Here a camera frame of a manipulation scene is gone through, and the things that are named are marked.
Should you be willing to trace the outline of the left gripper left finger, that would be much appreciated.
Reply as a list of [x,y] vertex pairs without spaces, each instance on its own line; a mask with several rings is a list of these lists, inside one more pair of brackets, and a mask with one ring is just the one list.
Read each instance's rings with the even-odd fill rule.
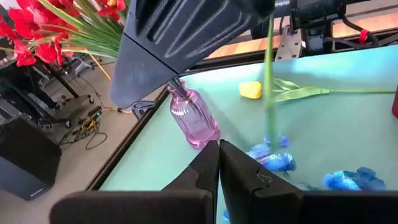
[[215,224],[220,148],[210,141],[160,191],[85,191],[59,200],[50,224]]

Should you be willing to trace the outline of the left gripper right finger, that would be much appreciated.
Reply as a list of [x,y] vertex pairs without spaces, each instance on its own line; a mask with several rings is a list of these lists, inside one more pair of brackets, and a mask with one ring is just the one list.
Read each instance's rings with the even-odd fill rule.
[[225,140],[220,176],[230,224],[398,224],[398,191],[304,191]]

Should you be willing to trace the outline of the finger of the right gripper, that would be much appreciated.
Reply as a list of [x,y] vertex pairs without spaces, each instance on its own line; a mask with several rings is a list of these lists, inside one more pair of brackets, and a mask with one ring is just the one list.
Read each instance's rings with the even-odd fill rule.
[[131,0],[109,99],[128,108],[267,19],[275,0]]

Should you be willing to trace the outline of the yellow tulip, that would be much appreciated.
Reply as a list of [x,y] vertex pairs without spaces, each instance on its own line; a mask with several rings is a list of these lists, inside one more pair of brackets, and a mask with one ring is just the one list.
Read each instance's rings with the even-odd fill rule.
[[[273,78],[273,83],[277,86],[273,90],[277,95],[274,97],[275,102],[283,102],[289,100],[297,100],[316,95],[329,95],[330,93],[394,93],[394,90],[343,90],[328,89],[319,86],[299,86],[293,82],[280,78]],[[244,82],[238,86],[239,94],[242,97],[250,99],[258,99],[262,96],[262,84],[259,81]]]

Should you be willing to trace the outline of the small blue flower bunch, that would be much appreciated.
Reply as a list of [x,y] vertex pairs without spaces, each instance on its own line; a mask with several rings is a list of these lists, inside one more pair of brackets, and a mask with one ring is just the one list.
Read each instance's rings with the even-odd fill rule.
[[266,124],[269,146],[271,148],[271,155],[268,163],[264,163],[266,168],[281,172],[283,175],[288,176],[287,171],[292,168],[295,170],[295,161],[290,158],[290,155],[281,153],[279,151],[279,132],[276,125],[276,115],[274,108],[274,95],[273,95],[273,32],[274,32],[274,14],[269,16],[269,27],[267,36],[267,47],[264,54],[264,85],[263,85],[263,100],[266,107]]

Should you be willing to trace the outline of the red ribbed glass vase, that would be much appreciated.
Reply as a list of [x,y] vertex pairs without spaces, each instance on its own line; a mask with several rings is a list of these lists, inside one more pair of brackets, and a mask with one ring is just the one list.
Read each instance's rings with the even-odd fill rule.
[[398,119],[398,85],[394,95],[391,112]]

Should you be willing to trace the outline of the pink ribbed glass vase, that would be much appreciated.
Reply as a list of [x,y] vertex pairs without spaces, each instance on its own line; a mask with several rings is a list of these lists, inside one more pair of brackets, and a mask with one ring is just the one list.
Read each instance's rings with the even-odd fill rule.
[[185,86],[184,80],[167,82],[172,95],[170,112],[192,148],[202,150],[209,141],[220,138],[218,123],[199,92]]

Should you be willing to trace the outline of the black standing desk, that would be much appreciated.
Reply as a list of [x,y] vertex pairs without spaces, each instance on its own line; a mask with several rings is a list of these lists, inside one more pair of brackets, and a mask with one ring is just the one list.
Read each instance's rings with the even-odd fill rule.
[[72,126],[73,117],[78,114],[78,110],[81,108],[81,104],[85,101],[89,101],[90,104],[94,103],[91,95],[79,95],[63,78],[63,72],[61,70],[54,70],[49,68],[52,75],[73,95],[73,98],[69,98],[66,104],[61,108],[59,112],[55,115],[51,115],[45,109],[43,109],[39,104],[30,98],[26,93],[22,92],[15,85],[10,83],[8,80],[4,80],[4,84],[8,88],[12,88],[19,98],[22,98],[28,105],[31,105],[38,111],[41,115],[39,121],[43,121],[48,124],[65,123],[67,128]]

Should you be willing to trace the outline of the black case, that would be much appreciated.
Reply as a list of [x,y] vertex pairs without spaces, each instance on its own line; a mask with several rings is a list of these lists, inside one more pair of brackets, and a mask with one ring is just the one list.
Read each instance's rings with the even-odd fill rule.
[[0,190],[33,200],[55,183],[62,150],[22,118],[0,125]]

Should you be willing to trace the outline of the grey metal mounting bracket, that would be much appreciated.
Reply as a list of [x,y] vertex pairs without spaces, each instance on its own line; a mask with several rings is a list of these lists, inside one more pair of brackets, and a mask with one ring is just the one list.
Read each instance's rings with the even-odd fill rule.
[[299,58],[302,53],[301,30],[292,30],[290,26],[282,29],[280,44],[277,48],[275,61]]

